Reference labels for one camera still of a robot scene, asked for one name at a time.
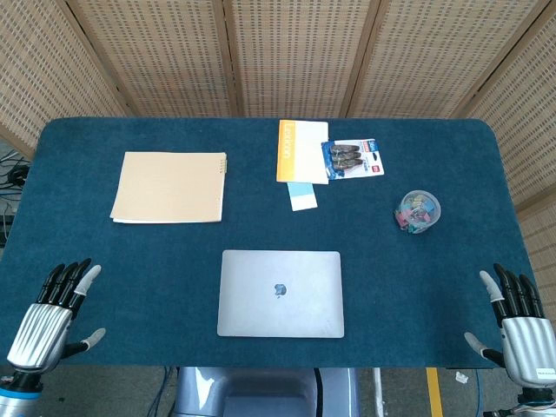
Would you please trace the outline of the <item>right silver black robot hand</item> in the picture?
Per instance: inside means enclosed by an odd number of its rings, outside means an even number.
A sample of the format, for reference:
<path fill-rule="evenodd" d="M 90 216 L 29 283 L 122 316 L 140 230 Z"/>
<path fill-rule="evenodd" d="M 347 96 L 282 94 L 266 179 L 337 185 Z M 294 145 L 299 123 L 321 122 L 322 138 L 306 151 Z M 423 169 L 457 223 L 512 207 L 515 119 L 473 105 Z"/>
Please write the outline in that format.
<path fill-rule="evenodd" d="M 524 388 L 555 387 L 555 333 L 546 318 L 539 291 L 526 275 L 516 275 L 499 263 L 493 265 L 494 279 L 480 271 L 489 295 L 502 350 L 464 333 L 468 346 L 480 357 L 506 370 L 509 378 Z"/>

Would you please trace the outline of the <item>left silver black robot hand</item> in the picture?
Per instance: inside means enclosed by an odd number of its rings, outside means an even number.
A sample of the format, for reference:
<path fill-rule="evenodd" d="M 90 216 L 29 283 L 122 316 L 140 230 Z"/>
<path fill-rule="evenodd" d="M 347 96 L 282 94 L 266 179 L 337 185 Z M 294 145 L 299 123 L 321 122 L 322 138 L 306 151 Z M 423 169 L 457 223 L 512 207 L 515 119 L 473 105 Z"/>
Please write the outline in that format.
<path fill-rule="evenodd" d="M 7 361 L 17 372 L 45 374 L 59 361 L 89 351 L 105 336 L 106 329 L 98 328 L 79 342 L 67 342 L 70 326 L 101 270 L 87 258 L 50 271 L 8 352 Z"/>

